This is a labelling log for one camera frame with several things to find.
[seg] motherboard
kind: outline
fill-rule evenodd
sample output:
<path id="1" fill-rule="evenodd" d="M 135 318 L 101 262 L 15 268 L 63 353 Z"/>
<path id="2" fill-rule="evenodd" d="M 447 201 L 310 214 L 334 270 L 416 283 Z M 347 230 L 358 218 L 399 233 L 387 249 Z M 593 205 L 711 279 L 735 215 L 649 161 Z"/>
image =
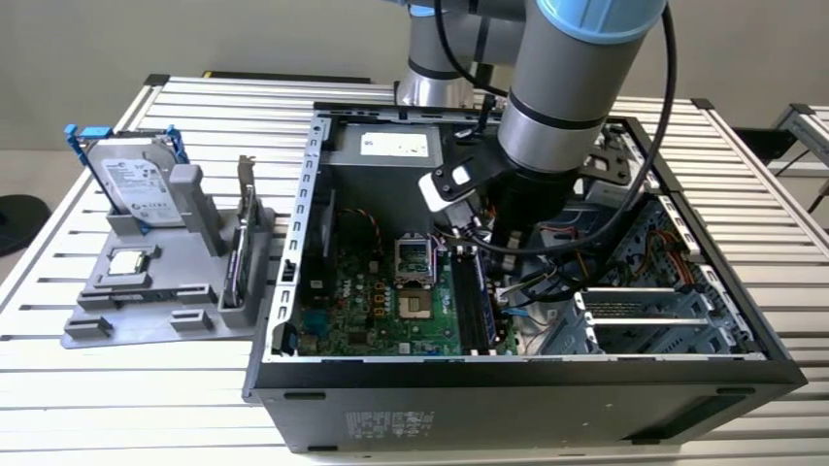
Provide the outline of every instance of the motherboard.
<path id="1" fill-rule="evenodd" d="M 515 353 L 509 329 L 502 326 L 495 334 L 494 309 L 478 307 L 489 304 L 491 287 L 476 270 L 471 285 L 482 283 L 483 289 L 476 288 L 472 300 L 480 301 L 464 303 L 456 297 L 456 286 L 466 288 L 458 281 L 466 260 L 436 239 L 415 236 L 403 237 L 383 254 L 342 248 L 334 293 L 319 306 L 302 309 L 300 354 L 456 356 L 470 353 L 470 345 Z M 480 329 L 483 341 L 468 335 L 471 329 Z"/>

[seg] aluminum table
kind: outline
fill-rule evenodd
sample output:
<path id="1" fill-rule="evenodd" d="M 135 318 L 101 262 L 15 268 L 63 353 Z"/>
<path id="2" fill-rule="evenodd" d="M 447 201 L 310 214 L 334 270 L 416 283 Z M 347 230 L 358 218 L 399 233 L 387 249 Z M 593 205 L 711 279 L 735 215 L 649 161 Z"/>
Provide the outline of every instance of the aluminum table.
<path id="1" fill-rule="evenodd" d="M 283 214 L 280 237 L 312 102 L 391 103 L 391 87 L 204 78 L 153 84 L 117 129 L 176 125 L 219 206 L 236 205 L 236 160 L 255 155 L 258 191 Z M 621 98 L 614 114 L 637 117 L 653 133 L 659 110 L 659 99 Z M 662 154 L 809 378 L 701 440 L 671 448 L 292 455 L 264 409 L 240 400 L 250 342 L 61 348 L 109 230 L 107 199 L 84 173 L 0 286 L 0 464 L 829 464 L 829 239 L 706 102 L 677 100 Z"/>

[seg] gray parts holder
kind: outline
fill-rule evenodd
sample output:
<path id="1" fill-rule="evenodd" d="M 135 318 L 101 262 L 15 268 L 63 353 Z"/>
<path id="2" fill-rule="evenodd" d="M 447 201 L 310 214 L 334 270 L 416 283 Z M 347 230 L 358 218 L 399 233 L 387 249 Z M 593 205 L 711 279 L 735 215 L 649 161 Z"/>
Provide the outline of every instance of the gray parts holder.
<path id="1" fill-rule="evenodd" d="M 258 201 L 248 216 L 218 211 L 200 190 L 200 179 L 199 167 L 189 164 L 176 165 L 169 175 L 169 189 L 184 204 L 177 205 L 184 227 L 147 230 L 132 216 L 108 215 L 112 232 L 65 323 L 64 348 L 254 334 L 275 214 Z M 238 233 L 242 226 L 246 235 Z M 248 251 L 244 298 L 230 308 L 222 296 L 239 237 Z"/>

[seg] hard drive label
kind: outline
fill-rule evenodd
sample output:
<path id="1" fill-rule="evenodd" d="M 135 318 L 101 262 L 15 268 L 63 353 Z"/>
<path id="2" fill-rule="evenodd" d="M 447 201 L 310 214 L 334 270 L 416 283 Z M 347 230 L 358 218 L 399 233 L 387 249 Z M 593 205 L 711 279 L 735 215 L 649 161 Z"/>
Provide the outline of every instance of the hard drive label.
<path id="1" fill-rule="evenodd" d="M 103 160 L 101 164 L 129 214 L 136 219 L 149 226 L 165 226 L 181 221 L 167 183 L 152 162 L 115 158 Z"/>
<path id="2" fill-rule="evenodd" d="M 360 139 L 360 154 L 427 157 L 428 140 L 424 134 L 366 133 Z"/>

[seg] green circuit board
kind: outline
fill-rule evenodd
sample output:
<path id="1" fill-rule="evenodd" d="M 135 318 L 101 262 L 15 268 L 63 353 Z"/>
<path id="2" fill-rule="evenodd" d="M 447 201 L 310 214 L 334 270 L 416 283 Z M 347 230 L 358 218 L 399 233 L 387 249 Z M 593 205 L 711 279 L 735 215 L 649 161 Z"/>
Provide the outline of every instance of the green circuit board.
<path id="1" fill-rule="evenodd" d="M 383 254 L 372 273 L 370 257 L 340 252 L 327 308 L 303 309 L 300 354 L 462 355 L 450 257 L 436 254 L 436 282 L 428 289 L 414 290 L 395 286 L 395 264 L 388 257 L 394 255 Z M 507 350 L 515 354 L 511 334 L 497 345 L 498 354 Z"/>

